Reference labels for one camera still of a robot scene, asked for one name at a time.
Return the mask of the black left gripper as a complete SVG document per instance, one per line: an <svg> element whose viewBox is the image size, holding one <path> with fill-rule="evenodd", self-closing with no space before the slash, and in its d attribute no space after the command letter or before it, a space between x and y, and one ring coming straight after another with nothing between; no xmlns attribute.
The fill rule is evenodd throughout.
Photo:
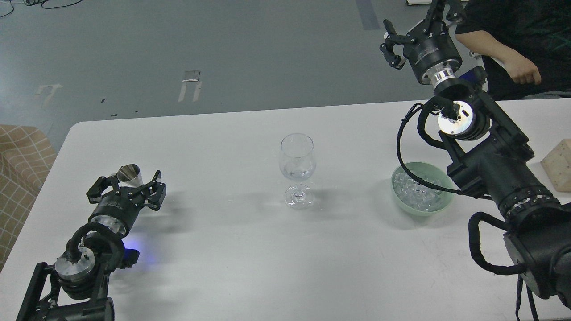
<svg viewBox="0 0 571 321"><path fill-rule="evenodd" d="M166 196L161 170L157 170L151 181L138 187L120 187L116 175L100 176L86 193L90 204L96 208L88 223L106 226L119 237L126 237L143 207L159 211Z"/></svg>

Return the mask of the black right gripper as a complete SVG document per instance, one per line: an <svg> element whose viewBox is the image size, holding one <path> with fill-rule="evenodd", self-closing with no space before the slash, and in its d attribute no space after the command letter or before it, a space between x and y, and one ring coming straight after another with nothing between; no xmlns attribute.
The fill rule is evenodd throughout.
<svg viewBox="0 0 571 321"><path fill-rule="evenodd" d="M398 35L390 20L383 20L386 33L380 51L388 65L401 70L410 63L416 81L420 85L432 85L437 69L458 71L463 60L449 35L446 22L463 24L467 16L460 0L433 0L426 17L412 27L406 35ZM402 46L402 55L394 52Z"/></svg>

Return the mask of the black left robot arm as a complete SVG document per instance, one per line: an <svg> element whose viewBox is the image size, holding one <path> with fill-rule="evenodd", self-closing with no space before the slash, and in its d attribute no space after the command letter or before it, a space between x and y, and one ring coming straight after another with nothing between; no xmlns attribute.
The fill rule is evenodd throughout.
<svg viewBox="0 0 571 321"><path fill-rule="evenodd" d="M126 248L123 239L144 208L157 211L166 185L157 170L144 183L140 169L123 166L101 176L87 191L96 207L86 224L67 241L55 263L40 262L27 287L19 321L112 321L115 308L108 296L111 274L130 268L140 252Z"/></svg>

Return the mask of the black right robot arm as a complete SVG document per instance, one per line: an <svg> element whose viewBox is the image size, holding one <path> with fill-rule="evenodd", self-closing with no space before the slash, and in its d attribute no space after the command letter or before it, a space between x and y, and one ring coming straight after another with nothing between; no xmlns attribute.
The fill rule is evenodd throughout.
<svg viewBox="0 0 571 321"><path fill-rule="evenodd" d="M516 310L526 290L537 321L534 296L557 296L570 307L570 205L560 203L527 167L534 157L529 139L484 90L484 67L455 75L463 61L449 27L465 21L459 0L433 0L426 17L405 35L399 35L391 21L383 21L380 51L388 65L400 70L408 62L420 85L434 87L430 100L414 104L402 118L397 158L402 170L421 185L494 201L502 219L483 212L469 219L471 258L488 272L518 276ZM402 132L415 115L422 140L451 157L447 175L457 189L429 183L402 160Z"/></svg>

